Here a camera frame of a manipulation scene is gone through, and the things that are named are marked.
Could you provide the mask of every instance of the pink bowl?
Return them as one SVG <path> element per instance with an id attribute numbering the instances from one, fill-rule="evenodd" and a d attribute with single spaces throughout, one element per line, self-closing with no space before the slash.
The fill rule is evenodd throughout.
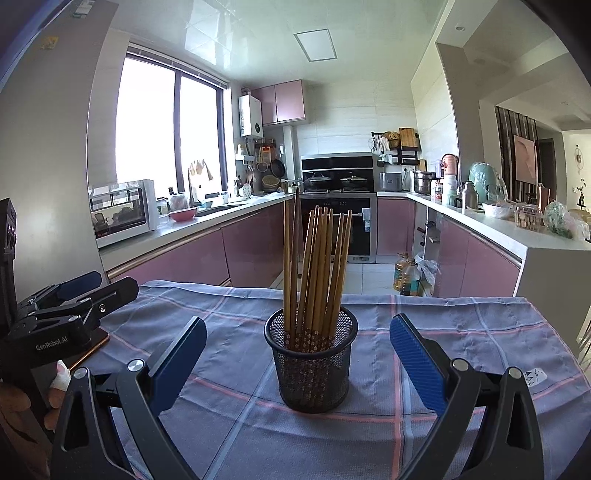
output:
<path id="1" fill-rule="evenodd" d="M 177 210 L 176 212 L 170 212 L 168 216 L 175 222 L 188 222 L 189 220 L 193 220 L 195 212 L 197 212 L 196 208 L 187 208 L 184 210 Z"/>

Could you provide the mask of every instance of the cutting board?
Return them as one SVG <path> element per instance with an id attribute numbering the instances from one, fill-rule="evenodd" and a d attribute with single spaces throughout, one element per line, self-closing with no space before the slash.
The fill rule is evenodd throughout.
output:
<path id="1" fill-rule="evenodd" d="M 414 136 L 414 128 L 400 129 L 400 146 L 401 147 L 418 147 L 417 138 Z"/>

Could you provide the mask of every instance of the water heater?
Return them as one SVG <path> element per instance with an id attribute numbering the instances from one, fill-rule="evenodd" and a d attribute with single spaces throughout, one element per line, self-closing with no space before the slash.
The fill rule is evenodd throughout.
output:
<path id="1" fill-rule="evenodd" d="M 260 100 L 252 95 L 243 95 L 240 106 L 240 136 L 262 138 L 262 112 Z"/>

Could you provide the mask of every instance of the window frame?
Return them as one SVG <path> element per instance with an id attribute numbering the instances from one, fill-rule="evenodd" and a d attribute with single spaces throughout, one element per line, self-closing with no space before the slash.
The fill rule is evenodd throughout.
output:
<path id="1" fill-rule="evenodd" d="M 191 75 L 184 70 L 176 69 L 159 61 L 147 59 L 145 57 L 135 55 L 127 52 L 126 59 L 133 59 L 143 61 L 161 68 L 169 69 L 174 72 L 174 103 L 173 103 L 173 135 L 174 135 L 174 167 L 177 178 L 177 192 L 186 192 L 189 186 L 185 186 L 185 173 L 183 171 L 181 159 L 181 136 L 180 136 L 180 102 L 181 102 L 181 78 L 186 77 L 194 82 L 199 82 L 202 85 L 208 86 L 216 92 L 216 110 L 217 110 L 217 147 L 219 149 L 220 161 L 220 188 L 224 192 L 228 188 L 228 165 L 226 163 L 226 135 L 224 132 L 224 117 L 223 117 L 223 93 L 224 90 L 217 85 Z"/>

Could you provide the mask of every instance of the metal screw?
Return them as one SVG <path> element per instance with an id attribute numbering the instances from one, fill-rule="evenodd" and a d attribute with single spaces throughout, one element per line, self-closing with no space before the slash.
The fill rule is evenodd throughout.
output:
<path id="1" fill-rule="evenodd" d="M 78 370 L 74 372 L 74 378 L 77 378 L 79 380 L 81 378 L 84 378 L 87 373 L 88 370 L 85 367 L 80 367 Z"/>
<path id="2" fill-rule="evenodd" d="M 127 364 L 127 370 L 129 370 L 130 372 L 137 372 L 138 370 L 142 370 L 143 367 L 143 360 L 132 360 Z"/>
<path id="3" fill-rule="evenodd" d="M 509 375 L 516 380 L 519 380 L 521 378 L 521 370 L 519 370 L 517 367 L 511 367 L 509 369 Z"/>
<path id="4" fill-rule="evenodd" d="M 453 366 L 453 368 L 455 368 L 456 370 L 459 370 L 460 372 L 465 372 L 470 367 L 468 362 L 466 362 L 465 360 L 463 360 L 461 358 L 456 358 L 453 361 L 452 366 Z"/>

